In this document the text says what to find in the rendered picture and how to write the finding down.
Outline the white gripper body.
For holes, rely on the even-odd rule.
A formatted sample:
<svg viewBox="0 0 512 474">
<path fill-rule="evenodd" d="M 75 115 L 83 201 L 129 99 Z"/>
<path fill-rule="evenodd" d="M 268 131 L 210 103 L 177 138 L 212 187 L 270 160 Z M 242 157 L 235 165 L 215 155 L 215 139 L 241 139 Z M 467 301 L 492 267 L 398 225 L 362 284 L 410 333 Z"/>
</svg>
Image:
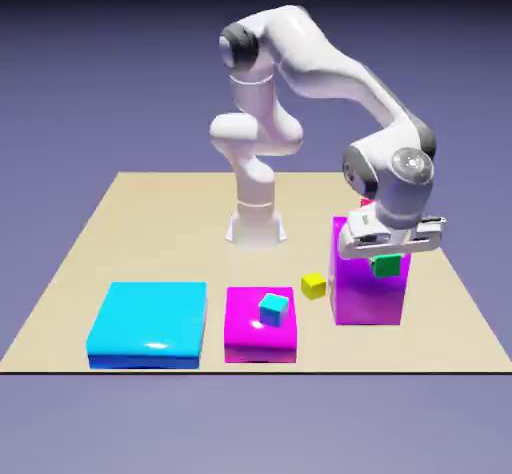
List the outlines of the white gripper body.
<svg viewBox="0 0 512 474">
<path fill-rule="evenodd" d="M 382 255 L 406 255 L 432 251 L 440 247 L 442 233 L 434 231 L 421 233 L 403 243 L 375 243 L 356 245 L 346 239 L 345 230 L 339 235 L 337 252 L 343 259 L 369 259 Z"/>
</svg>

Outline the small green cube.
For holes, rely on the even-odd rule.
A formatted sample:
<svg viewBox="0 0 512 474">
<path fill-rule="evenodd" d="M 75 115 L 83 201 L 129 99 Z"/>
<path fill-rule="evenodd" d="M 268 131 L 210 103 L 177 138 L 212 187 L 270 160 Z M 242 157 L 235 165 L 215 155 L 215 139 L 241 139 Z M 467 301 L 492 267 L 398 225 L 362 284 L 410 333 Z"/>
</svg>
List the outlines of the small green cube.
<svg viewBox="0 0 512 474">
<path fill-rule="evenodd" d="M 370 260 L 373 275 L 376 278 L 387 278 L 399 276 L 401 273 L 400 254 L 389 254 L 375 256 Z"/>
</svg>

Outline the small yellow cube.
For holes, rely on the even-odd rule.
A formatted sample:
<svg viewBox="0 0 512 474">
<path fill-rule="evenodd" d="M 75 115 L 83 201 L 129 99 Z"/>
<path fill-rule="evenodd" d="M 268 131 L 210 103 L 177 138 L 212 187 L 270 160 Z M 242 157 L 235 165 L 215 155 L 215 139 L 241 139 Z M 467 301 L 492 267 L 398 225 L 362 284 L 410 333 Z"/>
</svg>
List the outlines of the small yellow cube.
<svg viewBox="0 0 512 474">
<path fill-rule="evenodd" d="M 302 293 L 310 300 L 318 299 L 326 294 L 327 281 L 319 273 L 310 273 L 301 278 Z"/>
</svg>

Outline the small cyan cube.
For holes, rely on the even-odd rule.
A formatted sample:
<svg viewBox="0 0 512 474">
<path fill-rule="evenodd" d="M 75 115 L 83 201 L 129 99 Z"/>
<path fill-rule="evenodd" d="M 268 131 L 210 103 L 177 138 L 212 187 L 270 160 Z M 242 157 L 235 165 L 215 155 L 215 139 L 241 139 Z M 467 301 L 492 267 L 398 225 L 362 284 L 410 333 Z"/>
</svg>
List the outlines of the small cyan cube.
<svg viewBox="0 0 512 474">
<path fill-rule="evenodd" d="M 260 301 L 259 321 L 268 326 L 280 327 L 287 315 L 289 299 L 282 295 L 267 293 Z"/>
</svg>

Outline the large purple box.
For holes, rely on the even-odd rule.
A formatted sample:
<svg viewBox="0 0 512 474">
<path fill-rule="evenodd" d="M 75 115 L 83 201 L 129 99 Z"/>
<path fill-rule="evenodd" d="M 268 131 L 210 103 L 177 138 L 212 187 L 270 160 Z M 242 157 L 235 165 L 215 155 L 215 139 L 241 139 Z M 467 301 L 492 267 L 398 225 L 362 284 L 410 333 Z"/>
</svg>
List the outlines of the large purple box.
<svg viewBox="0 0 512 474">
<path fill-rule="evenodd" d="M 328 294 L 337 325 L 399 325 L 411 255 L 400 258 L 399 273 L 376 277 L 367 259 L 342 259 L 338 237 L 346 218 L 334 216 L 328 270 Z"/>
</svg>

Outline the large magenta box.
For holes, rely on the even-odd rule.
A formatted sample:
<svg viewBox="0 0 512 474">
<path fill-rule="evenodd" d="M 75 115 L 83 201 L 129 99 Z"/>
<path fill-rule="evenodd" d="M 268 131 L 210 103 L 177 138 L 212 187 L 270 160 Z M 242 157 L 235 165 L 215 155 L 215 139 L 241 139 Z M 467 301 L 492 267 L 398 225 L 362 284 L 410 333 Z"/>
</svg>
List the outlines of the large magenta box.
<svg viewBox="0 0 512 474">
<path fill-rule="evenodd" d="M 259 321 L 259 303 L 267 293 L 289 299 L 288 312 L 280 327 Z M 292 287 L 228 287 L 224 319 L 226 363 L 295 363 L 297 320 Z"/>
</svg>

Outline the large cyan box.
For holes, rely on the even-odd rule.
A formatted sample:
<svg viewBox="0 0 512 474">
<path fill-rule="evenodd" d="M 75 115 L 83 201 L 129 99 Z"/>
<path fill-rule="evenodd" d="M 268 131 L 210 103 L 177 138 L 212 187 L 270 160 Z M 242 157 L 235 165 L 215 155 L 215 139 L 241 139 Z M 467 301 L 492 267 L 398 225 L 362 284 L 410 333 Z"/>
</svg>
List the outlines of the large cyan box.
<svg viewBox="0 0 512 474">
<path fill-rule="evenodd" d="M 86 340 L 92 369 L 196 369 L 205 282 L 113 282 Z"/>
</svg>

